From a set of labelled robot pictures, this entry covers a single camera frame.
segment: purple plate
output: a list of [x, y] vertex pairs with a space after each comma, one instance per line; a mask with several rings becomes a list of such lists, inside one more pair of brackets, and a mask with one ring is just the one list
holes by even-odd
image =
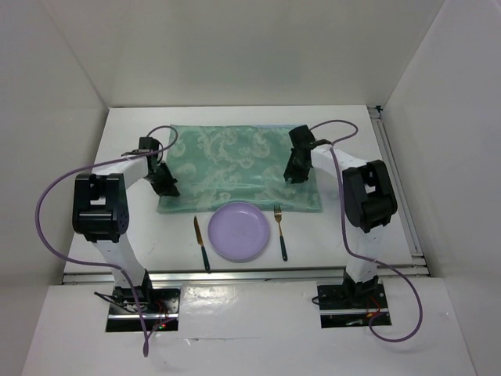
[[221, 206], [209, 221], [209, 241], [225, 259], [246, 262], [257, 257], [269, 236], [261, 210], [245, 202]]

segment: knife handle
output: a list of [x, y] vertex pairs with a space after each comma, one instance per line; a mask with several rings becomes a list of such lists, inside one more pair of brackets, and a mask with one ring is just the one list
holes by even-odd
[[282, 235], [280, 235], [280, 247], [282, 248], [282, 259], [283, 261], [287, 261], [289, 258], [287, 257], [287, 250], [285, 249], [285, 241], [283, 240]]
[[211, 271], [211, 266], [209, 265], [209, 258], [207, 257], [207, 252], [205, 251], [205, 247], [202, 246], [202, 257], [204, 258], [204, 266], [206, 271]]

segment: knife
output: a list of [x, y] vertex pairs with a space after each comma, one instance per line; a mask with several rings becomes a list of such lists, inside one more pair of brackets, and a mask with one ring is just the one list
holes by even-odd
[[204, 241], [202, 240], [202, 234], [200, 233], [200, 227], [198, 226], [198, 220], [196, 219], [196, 215], [195, 219], [193, 220], [193, 225], [195, 225], [196, 241], [202, 247], [202, 257], [204, 258], [205, 270], [210, 272], [211, 266], [209, 265], [209, 258], [207, 257], [207, 252], [205, 251]]

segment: patterned green fabric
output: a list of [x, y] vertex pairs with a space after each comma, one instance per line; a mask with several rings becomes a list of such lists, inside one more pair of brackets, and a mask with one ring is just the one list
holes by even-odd
[[157, 211], [209, 212], [245, 201], [261, 210], [280, 204], [285, 211], [320, 212], [313, 170], [303, 184], [286, 184], [293, 126], [175, 126], [178, 142], [167, 165], [180, 197], [161, 197]]

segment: gold fork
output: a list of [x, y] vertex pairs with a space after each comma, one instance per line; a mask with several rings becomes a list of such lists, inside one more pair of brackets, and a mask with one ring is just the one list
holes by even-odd
[[273, 216], [275, 217], [276, 222], [279, 224], [280, 230], [280, 247], [282, 248], [282, 259], [283, 261], [287, 261], [287, 250], [285, 249], [285, 241], [283, 241], [282, 235], [282, 226], [280, 225], [280, 221], [282, 221], [282, 209], [280, 205], [273, 206]]

